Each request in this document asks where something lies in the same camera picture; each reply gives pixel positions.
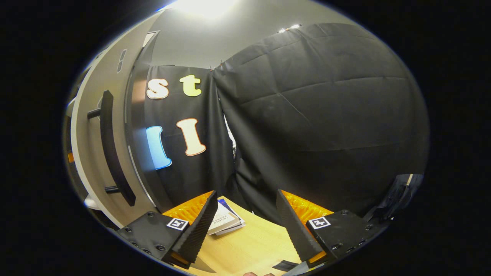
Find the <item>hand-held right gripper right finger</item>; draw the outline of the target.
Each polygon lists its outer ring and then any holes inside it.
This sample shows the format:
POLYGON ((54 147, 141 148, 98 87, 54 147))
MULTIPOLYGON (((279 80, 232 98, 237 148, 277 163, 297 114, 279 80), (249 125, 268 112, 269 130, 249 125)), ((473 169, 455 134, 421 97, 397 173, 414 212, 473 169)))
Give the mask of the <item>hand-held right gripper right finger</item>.
POLYGON ((300 260, 308 268, 333 265, 368 245, 385 230, 349 210, 333 212, 284 190, 276 207, 300 260))

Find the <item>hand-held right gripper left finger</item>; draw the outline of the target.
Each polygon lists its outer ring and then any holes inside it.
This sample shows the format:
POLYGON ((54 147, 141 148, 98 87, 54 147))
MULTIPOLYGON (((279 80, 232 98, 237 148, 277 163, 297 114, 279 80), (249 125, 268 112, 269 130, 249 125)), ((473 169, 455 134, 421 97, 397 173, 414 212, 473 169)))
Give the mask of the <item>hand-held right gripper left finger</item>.
POLYGON ((144 255, 189 269, 198 257, 217 208, 216 191, 210 191, 163 214, 146 212, 115 234, 144 255))

